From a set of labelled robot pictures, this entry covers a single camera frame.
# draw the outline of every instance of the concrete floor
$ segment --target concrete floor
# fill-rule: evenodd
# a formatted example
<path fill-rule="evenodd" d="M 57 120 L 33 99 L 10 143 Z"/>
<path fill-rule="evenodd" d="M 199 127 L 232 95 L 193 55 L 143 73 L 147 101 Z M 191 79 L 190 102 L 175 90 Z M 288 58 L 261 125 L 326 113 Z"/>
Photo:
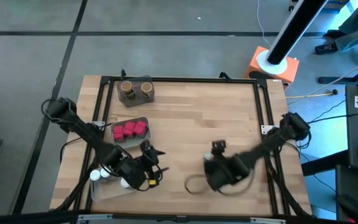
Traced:
<path fill-rule="evenodd" d="M 81 0 L 0 1 L 0 31 L 73 30 Z M 251 0 L 89 0 L 80 31 L 236 31 L 259 32 L 257 1 Z M 320 14 L 308 32 L 335 29 L 350 12 Z M 260 0 L 260 21 L 266 32 L 278 32 L 287 17 L 287 0 Z M 0 214 L 14 204 L 19 183 L 32 152 L 41 122 L 39 107 L 50 96 L 70 36 L 0 36 Z M 275 37 L 267 37 L 272 43 Z M 302 37 L 290 52 L 300 60 L 294 84 L 286 95 L 304 95 L 320 87 L 316 78 L 340 76 L 358 65 L 358 47 L 347 52 L 318 56 L 314 46 L 321 37 Z M 225 71 L 242 77 L 256 46 L 267 47 L 261 37 L 212 36 L 78 36 L 64 73 L 60 96 L 78 97 L 83 75 L 217 77 Z M 308 98 L 290 106 L 305 120 L 344 99 L 338 96 Z M 327 116 L 344 114 L 344 105 Z M 346 121 L 334 119 L 312 125 L 313 140 L 305 154 L 323 157 L 346 149 Z M 42 147 L 23 212 L 49 208 L 59 168 L 59 149 L 67 135 L 51 125 Z M 329 181 L 333 174 L 324 174 Z M 334 193 L 314 178 L 306 178 L 311 203 L 334 212 Z"/>

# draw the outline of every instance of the desk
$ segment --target desk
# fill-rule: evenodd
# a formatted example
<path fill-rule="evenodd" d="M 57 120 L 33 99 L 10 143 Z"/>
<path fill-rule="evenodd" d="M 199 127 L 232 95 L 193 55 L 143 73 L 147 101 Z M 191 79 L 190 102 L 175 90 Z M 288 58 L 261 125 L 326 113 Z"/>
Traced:
<path fill-rule="evenodd" d="M 357 88 L 357 85 L 346 85 L 346 114 L 358 113 L 358 108 L 354 106 L 354 97 L 358 96 Z M 346 123 L 348 150 L 302 164 L 305 176 L 333 169 L 336 165 L 358 168 L 358 116 L 347 117 Z"/>
<path fill-rule="evenodd" d="M 77 101 L 78 116 L 86 122 L 92 119 L 101 76 L 86 75 Z M 267 80 L 268 93 L 275 124 L 287 112 L 282 83 Z M 147 192 L 135 192 L 99 202 L 93 202 L 93 213 L 250 216 L 271 215 L 267 175 L 263 159 L 255 168 L 255 180 L 250 190 L 239 197 L 225 197 L 216 192 L 190 195 L 184 188 L 185 178 L 203 173 L 203 154 L 211 150 L 211 141 L 225 139 L 226 154 L 249 150 L 261 142 L 260 127 L 252 85 L 237 83 L 154 82 L 153 103 L 126 108 L 118 99 L 116 82 L 112 93 L 108 123 L 146 116 L 152 132 L 151 143 L 167 154 L 160 156 L 164 172 L 160 185 Z M 260 100 L 265 122 L 266 105 L 262 90 Z M 77 138 L 70 133 L 68 141 Z M 80 175 L 86 143 L 79 141 L 66 147 L 58 173 L 50 208 L 59 206 L 71 192 Z M 133 156 L 139 151 L 131 150 Z M 284 146 L 281 161 L 285 182 L 305 211 L 311 213 L 298 153 Z M 224 191 L 237 191 L 248 183 Z M 83 191 L 80 208 L 85 206 L 88 186 Z M 281 198 L 276 186 L 278 209 Z"/>

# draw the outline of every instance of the wire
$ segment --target wire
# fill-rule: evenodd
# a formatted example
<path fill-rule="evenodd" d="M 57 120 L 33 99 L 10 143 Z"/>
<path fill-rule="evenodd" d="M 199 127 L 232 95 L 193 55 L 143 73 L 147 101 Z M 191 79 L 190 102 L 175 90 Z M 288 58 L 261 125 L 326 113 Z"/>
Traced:
<path fill-rule="evenodd" d="M 189 193 L 192 194 L 192 195 L 196 195 L 196 194 L 203 194 L 203 193 L 205 193 L 205 192 L 209 189 L 209 187 L 207 186 L 207 187 L 203 188 L 202 190 L 200 190 L 199 192 L 192 192 L 192 191 L 187 187 L 187 183 L 188 183 L 190 180 L 195 179 L 195 178 L 200 178 L 200 177 L 206 178 L 206 175 L 205 175 L 205 174 L 193 174 L 193 175 L 188 176 L 188 177 L 185 179 L 185 189 L 186 189 L 187 192 L 189 192 Z"/>
<path fill-rule="evenodd" d="M 269 41 L 266 40 L 264 28 L 260 24 L 260 20 L 259 20 L 259 0 L 257 0 L 256 19 L 258 20 L 259 27 L 262 30 L 262 38 L 263 38 L 263 40 L 266 41 L 266 43 L 269 45 L 269 47 L 272 47 L 272 45 L 269 43 Z"/>
<path fill-rule="evenodd" d="M 286 96 L 287 99 L 295 99 L 295 98 L 302 98 L 302 97 L 318 97 L 318 96 L 331 96 L 331 95 L 337 95 L 339 92 L 342 92 L 344 90 L 338 90 L 337 92 L 334 92 L 333 90 L 330 93 L 322 93 L 322 94 L 315 94 L 315 95 L 308 95 L 308 96 Z"/>
<path fill-rule="evenodd" d="M 300 150 L 299 150 L 299 153 L 300 153 L 308 162 L 310 162 L 310 160 L 309 160 L 305 155 L 303 155 L 303 153 L 300 152 Z M 319 178 L 316 177 L 316 175 L 313 174 L 313 177 L 315 177 L 316 180 L 318 180 L 320 183 L 324 184 L 325 186 L 329 187 L 331 190 L 333 190 L 333 191 L 336 193 L 336 191 L 335 191 L 330 185 L 328 185 L 328 184 L 324 183 L 323 181 L 321 181 Z"/>
<path fill-rule="evenodd" d="M 351 116 L 358 116 L 358 113 L 355 113 L 355 114 L 347 114 L 347 115 L 340 115 L 340 116 L 333 116 L 333 117 L 330 117 L 330 118 L 318 119 L 318 120 L 315 120 L 315 121 L 310 121 L 308 124 L 315 123 L 315 122 L 319 122 L 319 121 L 325 121 L 325 120 L 327 120 L 327 119 L 344 118 L 344 117 L 351 117 Z"/>
<path fill-rule="evenodd" d="M 249 190 L 249 188 L 251 187 L 252 183 L 254 182 L 254 179 L 255 179 L 255 170 L 252 169 L 251 170 L 251 177 L 250 177 L 250 180 L 247 184 L 247 186 L 238 191 L 238 192 L 230 192 L 230 193 L 224 193 L 224 192 L 221 192 L 221 190 L 218 190 L 218 192 L 221 194 L 221 195 L 224 195 L 224 196 L 230 196 L 230 197 L 233 197 L 233 196 L 238 196 L 238 195 L 242 195 L 244 194 L 247 190 Z"/>
<path fill-rule="evenodd" d="M 298 152 L 299 158 L 301 157 L 301 152 L 296 146 L 294 146 L 292 143 L 289 143 L 289 142 L 286 142 L 285 144 L 287 144 L 287 145 L 291 146 L 292 148 L 294 148 Z"/>
<path fill-rule="evenodd" d="M 160 166 L 156 162 L 154 162 L 148 155 L 143 154 L 143 156 L 145 156 L 150 162 L 152 162 L 157 167 L 158 171 L 160 172 L 160 178 L 158 181 L 161 181 L 163 175 L 162 175 L 162 169 L 160 168 Z"/>
<path fill-rule="evenodd" d="M 323 93 L 323 94 L 316 94 L 316 95 L 308 95 L 308 96 L 286 96 L 287 99 L 294 99 L 294 98 L 302 98 L 302 97 L 317 97 L 317 96 L 331 96 L 334 93 Z"/>
<path fill-rule="evenodd" d="M 320 90 L 322 90 L 323 88 L 326 88 L 327 86 L 330 86 L 330 85 L 332 85 L 332 84 L 338 82 L 339 80 L 343 79 L 344 77 L 350 75 L 350 74 L 351 74 L 352 72 L 354 72 L 356 69 L 358 69 L 358 66 L 354 67 L 350 72 L 348 72 L 348 73 L 346 73 L 345 75 L 343 75 L 343 76 L 341 76 L 341 77 L 335 79 L 335 80 L 332 81 L 331 83 L 328 83 L 327 85 L 323 85 L 322 87 L 318 88 L 317 90 L 312 91 L 311 93 L 309 93 L 309 94 L 307 94 L 307 95 L 305 95 L 305 96 L 303 96 L 303 97 L 301 97 L 301 98 L 299 98 L 299 99 L 297 99 L 297 100 L 294 100 L 294 101 L 290 102 L 288 105 L 291 105 L 291 104 L 293 104 L 293 103 L 296 103 L 296 102 L 298 102 L 298 101 L 300 101 L 300 100 L 306 98 L 307 96 L 312 95 L 313 93 L 316 93 L 317 91 L 320 91 Z"/>
<path fill-rule="evenodd" d="M 63 160 L 63 151 L 65 150 L 65 147 L 66 147 L 67 145 L 69 145 L 69 144 L 71 144 L 71 143 L 77 141 L 77 140 L 80 140 L 80 139 L 82 139 L 82 138 L 79 137 L 79 138 L 73 139 L 73 140 L 68 141 L 68 142 L 66 142 L 65 144 L 63 144 L 62 148 L 60 149 L 60 163 L 62 163 L 62 160 Z"/>
<path fill-rule="evenodd" d="M 99 128 L 105 128 L 105 127 L 110 126 L 110 125 L 112 125 L 112 124 L 113 124 L 113 122 L 112 122 L 112 123 L 105 124 L 105 125 L 102 125 L 102 126 L 100 126 Z M 62 160 L 63 160 L 63 152 L 64 152 L 65 147 L 66 147 L 67 145 L 69 145 L 69 144 L 71 144 L 71 143 L 77 141 L 77 140 L 80 140 L 80 139 L 82 139 L 82 138 L 79 137 L 79 138 L 76 138 L 76 139 L 74 139 L 74 140 L 68 141 L 68 142 L 66 142 L 65 144 L 63 144 L 62 148 L 60 148 L 60 163 L 62 163 Z"/>
<path fill-rule="evenodd" d="M 282 150 L 283 150 L 283 146 L 278 147 L 278 153 L 281 153 Z M 274 151 L 270 151 L 270 156 L 274 157 Z"/>
<path fill-rule="evenodd" d="M 342 100 L 340 103 L 338 103 L 337 105 L 333 106 L 332 108 L 330 108 L 329 110 L 323 112 L 322 114 L 320 114 L 318 117 L 316 117 L 315 119 L 311 120 L 309 123 L 312 123 L 313 121 L 317 120 L 318 118 L 322 117 L 324 114 L 330 112 L 332 109 L 334 109 L 335 107 L 341 105 L 343 102 L 345 102 L 346 100 Z"/>

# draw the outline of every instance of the red cube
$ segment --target red cube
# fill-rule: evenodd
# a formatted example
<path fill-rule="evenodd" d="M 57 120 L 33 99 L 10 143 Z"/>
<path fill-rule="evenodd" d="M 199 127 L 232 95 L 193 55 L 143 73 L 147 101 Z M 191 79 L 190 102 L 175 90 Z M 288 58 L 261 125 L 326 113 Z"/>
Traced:
<path fill-rule="evenodd" d="M 127 138 L 131 138 L 131 139 L 135 138 L 134 130 L 124 128 L 123 133 L 124 133 L 124 136 Z"/>
<path fill-rule="evenodd" d="M 119 134 L 119 133 L 123 133 L 124 132 L 124 127 L 117 125 L 115 127 L 113 127 L 112 132 L 114 134 Z"/>
<path fill-rule="evenodd" d="M 124 134 L 123 133 L 113 133 L 112 134 L 115 142 L 125 142 Z"/>
<path fill-rule="evenodd" d="M 146 128 L 146 127 L 147 127 L 147 124 L 146 124 L 146 122 L 144 122 L 144 121 L 138 121 L 138 122 L 136 122 L 136 125 L 138 125 L 138 126 L 140 126 L 140 127 L 143 127 L 143 128 Z"/>
<path fill-rule="evenodd" d="M 135 126 L 136 126 L 135 122 L 129 121 L 125 124 L 124 129 L 133 130 Z"/>
<path fill-rule="evenodd" d="M 148 131 L 147 125 L 143 126 L 143 124 L 140 124 L 140 125 L 136 124 L 136 126 L 134 128 L 134 133 L 136 134 L 136 136 L 138 136 L 140 138 L 145 138 L 147 131 Z"/>

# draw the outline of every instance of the bracket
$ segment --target bracket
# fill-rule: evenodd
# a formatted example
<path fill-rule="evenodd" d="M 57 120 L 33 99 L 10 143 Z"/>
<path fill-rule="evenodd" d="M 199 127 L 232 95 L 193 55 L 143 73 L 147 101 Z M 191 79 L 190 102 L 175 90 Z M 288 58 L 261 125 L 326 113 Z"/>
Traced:
<path fill-rule="evenodd" d="M 278 125 L 261 125 L 262 134 L 266 135 L 272 128 L 279 128 Z"/>
<path fill-rule="evenodd" d="M 267 82 L 266 79 L 258 78 L 256 79 L 256 82 L 263 88 L 267 88 Z"/>
<path fill-rule="evenodd" d="M 125 72 L 124 69 L 121 69 L 121 80 L 124 80 L 125 76 L 127 76 L 127 73 Z"/>
<path fill-rule="evenodd" d="M 273 218 L 250 218 L 251 223 L 260 224 L 286 224 L 285 220 L 273 219 Z"/>
<path fill-rule="evenodd" d="M 78 221 L 90 221 L 90 220 L 106 220 L 112 219 L 112 214 L 94 214 L 94 215 L 79 215 Z"/>
<path fill-rule="evenodd" d="M 102 78 L 100 79 L 100 85 L 105 85 L 110 81 L 111 81 L 110 76 L 102 76 Z"/>
<path fill-rule="evenodd" d="M 99 128 L 101 128 L 100 130 L 103 131 L 106 125 L 106 122 L 104 121 L 92 121 L 93 124 L 97 125 Z"/>
<path fill-rule="evenodd" d="M 227 82 L 231 82 L 231 81 L 232 81 L 231 78 L 230 78 L 230 76 L 229 76 L 226 72 L 221 72 L 221 73 L 219 74 L 219 78 L 225 78 Z"/>

